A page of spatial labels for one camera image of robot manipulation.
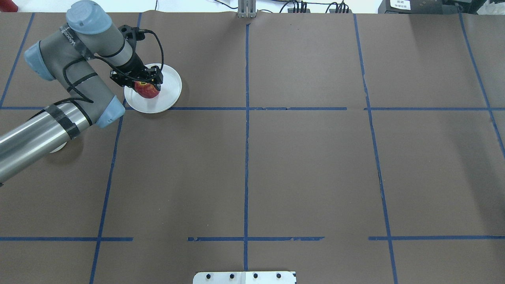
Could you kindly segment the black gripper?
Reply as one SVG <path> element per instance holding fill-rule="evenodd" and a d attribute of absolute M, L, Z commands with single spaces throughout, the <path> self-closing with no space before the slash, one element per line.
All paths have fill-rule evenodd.
<path fill-rule="evenodd" d="M 121 87 L 134 88 L 134 82 L 146 82 L 161 91 L 163 84 L 162 68 L 159 66 L 147 67 L 138 55 L 132 56 L 123 66 L 112 67 L 110 79 Z"/>

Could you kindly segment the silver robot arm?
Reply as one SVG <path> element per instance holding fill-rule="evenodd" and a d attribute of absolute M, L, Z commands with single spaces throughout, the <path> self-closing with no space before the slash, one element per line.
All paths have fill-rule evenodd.
<path fill-rule="evenodd" d="M 147 67 L 137 42 L 149 29 L 117 27 L 92 0 L 73 3 L 65 24 L 24 52 L 27 65 L 40 78 L 56 81 L 67 97 L 49 104 L 20 126 L 1 136 L 1 185 L 92 126 L 105 128 L 125 114 L 125 106 L 90 66 L 99 60 L 110 67 L 110 79 L 121 87 L 163 84 L 163 67 Z"/>

